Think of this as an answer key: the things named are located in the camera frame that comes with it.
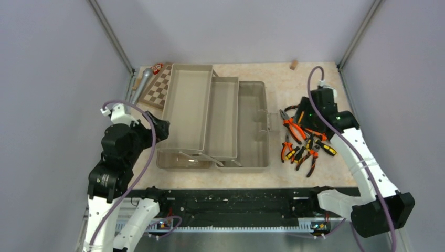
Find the translucent beige tool box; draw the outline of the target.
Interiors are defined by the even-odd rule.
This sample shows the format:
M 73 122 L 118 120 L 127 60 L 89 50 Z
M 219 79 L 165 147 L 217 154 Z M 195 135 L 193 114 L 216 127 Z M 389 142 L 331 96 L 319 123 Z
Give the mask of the translucent beige tool box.
M 211 65 L 173 64 L 162 113 L 171 126 L 157 146 L 156 164 L 263 172 L 271 163 L 272 117 L 264 82 L 221 77 Z

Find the black yellow small screwdriver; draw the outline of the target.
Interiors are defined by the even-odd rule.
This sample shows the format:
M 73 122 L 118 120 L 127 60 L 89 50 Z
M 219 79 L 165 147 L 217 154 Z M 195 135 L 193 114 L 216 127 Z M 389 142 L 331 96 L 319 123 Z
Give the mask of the black yellow small screwdriver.
M 302 158 L 302 155 L 305 150 L 310 150 L 313 147 L 313 139 L 314 134 L 310 134 L 306 143 L 302 147 L 297 147 L 285 155 L 287 160 L 291 160 L 291 162 L 297 162 Z

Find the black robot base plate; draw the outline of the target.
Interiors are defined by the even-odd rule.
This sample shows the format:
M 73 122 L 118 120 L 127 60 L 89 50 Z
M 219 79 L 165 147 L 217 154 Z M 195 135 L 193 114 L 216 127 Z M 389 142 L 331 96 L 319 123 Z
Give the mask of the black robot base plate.
M 310 188 L 164 190 L 157 218 L 179 216 L 180 227 L 296 227 L 304 218 L 332 220 L 338 214 L 317 210 Z

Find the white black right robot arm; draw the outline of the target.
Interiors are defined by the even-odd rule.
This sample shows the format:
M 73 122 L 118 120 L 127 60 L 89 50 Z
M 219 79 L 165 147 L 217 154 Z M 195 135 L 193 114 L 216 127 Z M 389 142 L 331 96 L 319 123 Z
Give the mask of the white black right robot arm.
M 330 186 L 311 189 L 308 210 L 314 216 L 332 212 L 368 238 L 401 229 L 410 216 L 415 199 L 390 181 L 368 148 L 360 125 L 350 111 L 339 111 L 333 90 L 318 88 L 302 97 L 296 118 L 304 129 L 324 133 L 343 158 L 357 184 L 359 196 L 350 196 Z

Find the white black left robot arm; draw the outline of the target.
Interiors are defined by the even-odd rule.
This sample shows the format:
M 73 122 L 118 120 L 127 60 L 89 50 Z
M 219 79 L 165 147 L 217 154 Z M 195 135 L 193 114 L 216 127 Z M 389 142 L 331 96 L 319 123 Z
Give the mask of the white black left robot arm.
M 168 202 L 161 190 L 149 190 L 149 196 L 137 206 L 129 221 L 115 233 L 122 201 L 131 192 L 133 167 L 141 153 L 169 136 L 170 122 L 150 112 L 143 112 L 150 128 L 126 112 L 108 112 L 112 118 L 101 140 L 102 152 L 97 165 L 88 176 L 89 216 L 83 251 L 134 251 L 154 217 L 168 211 Z

